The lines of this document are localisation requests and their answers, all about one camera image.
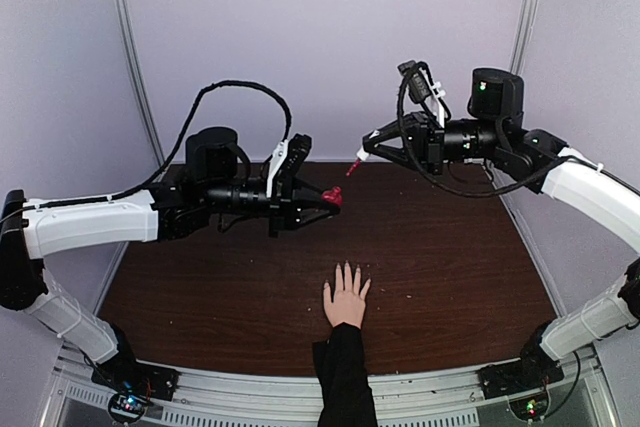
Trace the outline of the red nail polish bottle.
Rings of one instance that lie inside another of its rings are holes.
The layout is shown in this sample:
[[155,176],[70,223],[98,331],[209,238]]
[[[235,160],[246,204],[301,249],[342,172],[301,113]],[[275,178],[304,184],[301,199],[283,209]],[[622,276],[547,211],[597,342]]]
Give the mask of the red nail polish bottle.
[[325,190],[321,198],[324,202],[341,207],[343,204],[342,189],[339,186],[334,186],[331,189]]

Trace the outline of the black sleeved forearm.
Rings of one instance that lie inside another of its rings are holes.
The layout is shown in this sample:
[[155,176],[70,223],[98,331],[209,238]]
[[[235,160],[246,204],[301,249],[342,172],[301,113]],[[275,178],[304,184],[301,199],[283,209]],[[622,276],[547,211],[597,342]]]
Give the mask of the black sleeved forearm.
[[342,323],[312,345],[323,400],[318,426],[377,426],[361,330]]

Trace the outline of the white nail polish cap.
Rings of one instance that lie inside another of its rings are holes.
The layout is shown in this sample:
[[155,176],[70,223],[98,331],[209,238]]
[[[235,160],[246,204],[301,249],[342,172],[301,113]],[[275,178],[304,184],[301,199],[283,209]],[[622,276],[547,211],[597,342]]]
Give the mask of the white nail polish cap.
[[356,152],[356,158],[353,162],[353,164],[348,168],[347,172],[346,172],[346,176],[347,177],[351,177],[354,173],[354,171],[363,163],[365,162],[369,157],[369,153],[363,148],[360,147],[359,150]]

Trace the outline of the mannequin hand with long nails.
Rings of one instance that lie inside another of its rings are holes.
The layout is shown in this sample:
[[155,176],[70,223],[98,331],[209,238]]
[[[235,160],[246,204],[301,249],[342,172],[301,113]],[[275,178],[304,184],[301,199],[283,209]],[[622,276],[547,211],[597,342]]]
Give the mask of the mannequin hand with long nails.
[[342,324],[361,329],[366,312],[366,299],[371,279],[362,281],[359,267],[353,269],[348,261],[337,264],[334,283],[323,284],[323,309],[329,324],[335,328]]

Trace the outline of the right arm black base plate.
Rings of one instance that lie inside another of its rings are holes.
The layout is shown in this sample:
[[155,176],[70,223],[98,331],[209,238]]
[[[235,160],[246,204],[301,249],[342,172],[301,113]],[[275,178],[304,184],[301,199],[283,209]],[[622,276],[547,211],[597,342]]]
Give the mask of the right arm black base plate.
[[485,399],[512,396],[522,392],[543,389],[545,385],[564,379],[564,372],[557,362],[539,365],[532,360],[514,360],[503,364],[491,364],[478,371]]

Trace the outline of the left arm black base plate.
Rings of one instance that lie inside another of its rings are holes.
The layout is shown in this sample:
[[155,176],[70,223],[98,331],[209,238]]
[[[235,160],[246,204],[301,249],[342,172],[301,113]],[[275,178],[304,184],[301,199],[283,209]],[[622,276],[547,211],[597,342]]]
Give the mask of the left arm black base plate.
[[141,399],[171,401],[179,376],[179,372],[172,368],[137,360],[111,359],[93,367],[91,381]]

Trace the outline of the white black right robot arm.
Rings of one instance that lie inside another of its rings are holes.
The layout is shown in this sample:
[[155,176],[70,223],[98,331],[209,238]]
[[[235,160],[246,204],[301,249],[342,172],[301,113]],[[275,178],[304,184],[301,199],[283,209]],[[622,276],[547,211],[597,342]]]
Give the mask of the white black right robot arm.
[[[398,67],[401,84],[395,121],[362,138],[356,157],[375,155],[418,172],[431,185],[472,197],[439,180],[447,164],[490,163],[512,184],[483,192],[501,196],[520,188],[563,202],[639,247],[639,192],[587,160],[564,140],[523,128],[524,81],[513,73],[480,67],[472,72],[469,118],[454,119],[444,91],[424,62]],[[639,264],[631,263],[607,290],[574,312],[542,325],[513,366],[519,387],[535,387],[551,365],[596,340],[639,324]]]

